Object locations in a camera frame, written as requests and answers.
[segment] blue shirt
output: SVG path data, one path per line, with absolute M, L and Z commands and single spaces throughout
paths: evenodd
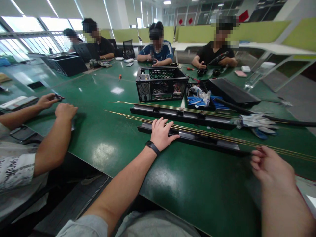
M 147 55 L 150 54 L 150 52 L 154 51 L 155 52 L 155 48 L 154 45 L 149 44 L 147 46 L 145 46 L 140 52 L 139 54 L 141 55 Z M 162 49 L 159 53 L 154 53 L 155 55 L 155 59 L 157 59 L 158 61 L 162 61 L 165 60 L 167 58 L 171 58 L 173 61 L 173 53 L 172 53 L 172 47 L 171 47 L 171 43 L 164 40 L 162 42 Z

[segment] black t-shirt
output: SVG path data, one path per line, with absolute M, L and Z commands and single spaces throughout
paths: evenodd
M 227 51 L 229 52 L 227 57 L 229 57 L 229 58 L 234 58 L 235 57 L 234 51 L 232 49 L 228 48 L 227 44 L 223 44 L 222 48 L 220 48 L 216 53 L 214 53 L 214 51 L 213 51 L 213 41 L 210 41 L 207 45 L 203 46 L 203 48 L 201 48 L 198 51 L 197 55 L 200 56 L 200 60 L 199 60 L 200 63 L 202 61 L 204 61 L 205 64 L 207 65 L 214 58 L 216 58 L 220 54 L 225 53 Z
M 108 53 L 114 53 L 114 48 L 111 45 L 110 41 L 108 41 L 106 38 L 101 37 L 101 42 L 98 44 L 97 42 L 94 43 L 95 48 L 98 51 L 98 54 L 100 56 L 106 55 Z

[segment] small white box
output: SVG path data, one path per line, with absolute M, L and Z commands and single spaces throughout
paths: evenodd
M 245 72 L 245 73 L 248 73 L 248 72 L 251 71 L 251 70 L 250 70 L 250 67 L 248 67 L 248 66 L 242 66 L 242 67 L 241 67 L 241 70 L 242 70 L 243 72 Z

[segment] white desk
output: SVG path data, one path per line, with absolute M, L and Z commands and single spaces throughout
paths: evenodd
M 202 47 L 204 45 L 206 45 L 206 43 L 178 43 L 178 42 L 175 42 L 172 44 L 172 47 L 175 47 L 176 51 L 178 51 L 178 52 L 184 52 L 187 48 Z M 275 44 L 275 43 L 245 43 L 245 44 L 242 43 L 242 44 L 239 44 L 239 49 L 243 49 L 243 48 L 262 49 L 262 50 L 266 51 L 266 53 L 268 53 L 267 59 L 269 59 L 269 57 L 272 54 L 288 56 L 286 59 L 284 59 L 282 62 L 277 64 L 274 68 L 272 68 L 268 72 L 268 74 L 270 74 L 274 70 L 278 69 L 281 65 L 283 65 L 284 63 L 286 63 L 288 61 L 307 61 L 307 62 L 309 62 L 304 67 L 302 67 L 300 70 L 298 70 L 294 75 L 292 75 L 286 82 L 281 84 L 275 90 L 275 92 L 280 90 L 287 83 L 292 81 L 297 75 L 301 74 L 306 68 L 308 68 L 314 62 L 316 62 L 316 52 L 308 51 L 308 50 L 304 50 L 304 49 L 298 49 L 298 48 L 294 48 L 294 47 L 290 47 L 290 46 L 286 46 L 286 45 L 282 45 L 282 44 Z M 264 55 L 265 55 L 265 53 L 257 60 L 257 62 L 259 62 L 261 59 L 263 59 Z

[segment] office chair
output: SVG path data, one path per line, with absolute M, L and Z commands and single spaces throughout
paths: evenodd
M 124 58 L 135 58 L 135 52 L 133 48 L 133 40 L 124 41 L 123 42 L 123 49 L 124 49 Z

